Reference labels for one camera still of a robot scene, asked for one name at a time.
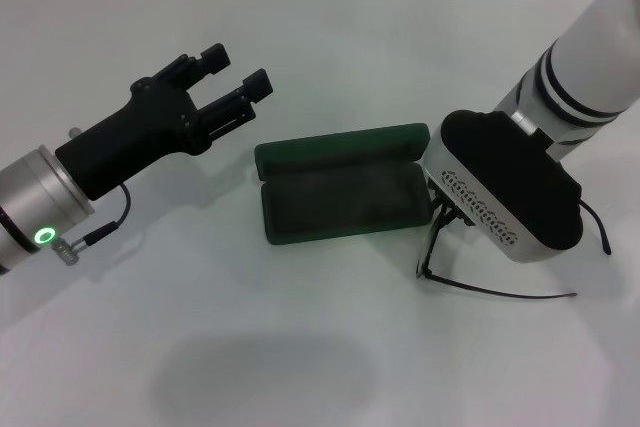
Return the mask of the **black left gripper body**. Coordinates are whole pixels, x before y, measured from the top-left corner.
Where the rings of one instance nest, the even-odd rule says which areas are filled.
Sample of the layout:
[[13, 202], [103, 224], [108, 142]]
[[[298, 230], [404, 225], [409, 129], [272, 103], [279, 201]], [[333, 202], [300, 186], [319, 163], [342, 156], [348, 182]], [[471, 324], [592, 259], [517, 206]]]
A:
[[197, 156], [211, 147], [187, 90], [142, 79], [120, 110], [74, 137], [55, 156], [84, 195], [95, 201], [160, 158]]

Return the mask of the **black glasses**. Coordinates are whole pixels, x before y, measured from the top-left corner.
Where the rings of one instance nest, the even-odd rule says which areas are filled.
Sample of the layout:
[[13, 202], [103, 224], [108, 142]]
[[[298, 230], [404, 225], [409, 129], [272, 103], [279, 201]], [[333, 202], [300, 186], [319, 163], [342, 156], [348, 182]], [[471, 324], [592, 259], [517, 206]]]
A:
[[427, 280], [431, 280], [433, 282], [436, 282], [448, 287], [453, 287], [453, 288], [474, 292], [474, 293], [479, 293], [479, 294], [509, 298], [509, 299], [551, 300], [551, 299], [561, 299], [561, 298], [574, 298], [577, 296], [576, 292], [561, 293], [561, 294], [554, 294], [554, 295], [542, 295], [542, 296], [499, 292], [495, 290], [481, 288], [478, 286], [464, 284], [462, 282], [458, 282], [452, 279], [447, 279], [442, 276], [434, 274], [429, 268], [429, 264], [432, 258], [436, 241], [438, 239], [438, 235], [444, 227], [448, 226], [453, 220], [461, 217], [465, 217], [465, 216], [458, 209], [457, 209], [456, 218], [445, 218], [440, 213], [436, 215], [430, 227], [429, 234], [427, 235], [427, 239], [425, 240], [425, 243], [421, 249], [420, 257], [416, 265], [417, 279], [426, 278]]

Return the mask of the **green glasses case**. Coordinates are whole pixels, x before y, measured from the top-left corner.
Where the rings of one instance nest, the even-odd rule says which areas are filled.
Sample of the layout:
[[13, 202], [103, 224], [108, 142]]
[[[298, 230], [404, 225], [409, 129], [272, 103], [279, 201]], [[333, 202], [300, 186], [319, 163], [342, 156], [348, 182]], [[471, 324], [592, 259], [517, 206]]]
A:
[[433, 206], [419, 165], [424, 123], [290, 139], [255, 147], [264, 229], [272, 245], [419, 227]]

